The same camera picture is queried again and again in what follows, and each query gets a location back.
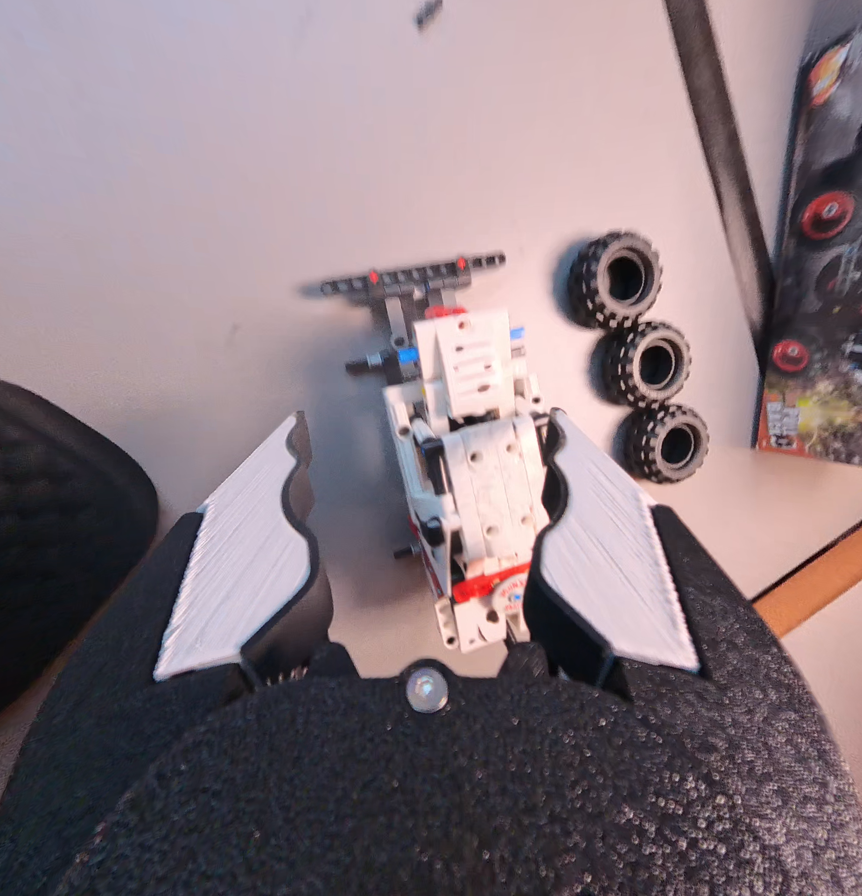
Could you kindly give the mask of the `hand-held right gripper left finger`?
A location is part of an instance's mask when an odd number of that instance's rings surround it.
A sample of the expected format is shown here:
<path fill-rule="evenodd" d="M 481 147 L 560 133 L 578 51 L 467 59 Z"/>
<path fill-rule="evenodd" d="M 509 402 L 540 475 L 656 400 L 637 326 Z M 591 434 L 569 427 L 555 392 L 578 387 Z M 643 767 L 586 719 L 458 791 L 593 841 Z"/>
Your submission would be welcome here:
<path fill-rule="evenodd" d="M 310 528 L 312 459 L 296 411 L 198 509 L 156 682 L 238 666 L 253 683 L 274 683 L 328 642 L 334 607 Z"/>

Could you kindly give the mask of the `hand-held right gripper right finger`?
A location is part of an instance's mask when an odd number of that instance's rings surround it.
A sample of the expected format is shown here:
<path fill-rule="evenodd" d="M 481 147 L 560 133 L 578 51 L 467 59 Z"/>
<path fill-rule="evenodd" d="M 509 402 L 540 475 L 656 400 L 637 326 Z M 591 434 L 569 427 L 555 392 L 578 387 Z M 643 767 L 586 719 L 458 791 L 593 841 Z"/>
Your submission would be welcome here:
<path fill-rule="evenodd" d="M 651 498 L 561 409 L 549 415 L 545 461 L 549 522 L 523 595 L 531 639 L 591 686 L 625 660 L 699 674 Z"/>

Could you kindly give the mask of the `white lego truck model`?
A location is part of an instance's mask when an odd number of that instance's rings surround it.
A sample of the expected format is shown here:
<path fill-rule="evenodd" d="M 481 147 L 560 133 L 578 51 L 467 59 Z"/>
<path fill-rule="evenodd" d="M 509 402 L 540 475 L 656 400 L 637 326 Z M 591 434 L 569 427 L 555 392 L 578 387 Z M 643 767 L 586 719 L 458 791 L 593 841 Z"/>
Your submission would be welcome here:
<path fill-rule="evenodd" d="M 347 362 L 385 376 L 383 402 L 405 491 L 411 546 L 435 594 L 445 646 L 469 653 L 529 639 L 523 595 L 537 536 L 548 414 L 526 365 L 525 330 L 505 310 L 469 311 L 457 292 L 503 266 L 460 254 L 321 282 L 325 296 L 384 307 L 391 346 Z"/>

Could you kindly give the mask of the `lego set box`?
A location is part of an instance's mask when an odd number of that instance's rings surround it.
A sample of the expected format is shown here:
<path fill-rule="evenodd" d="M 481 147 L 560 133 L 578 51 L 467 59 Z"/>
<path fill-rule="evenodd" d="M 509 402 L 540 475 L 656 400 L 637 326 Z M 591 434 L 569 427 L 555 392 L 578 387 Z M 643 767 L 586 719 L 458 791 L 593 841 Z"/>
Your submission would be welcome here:
<path fill-rule="evenodd" d="M 862 24 L 803 65 L 761 451 L 862 467 Z"/>

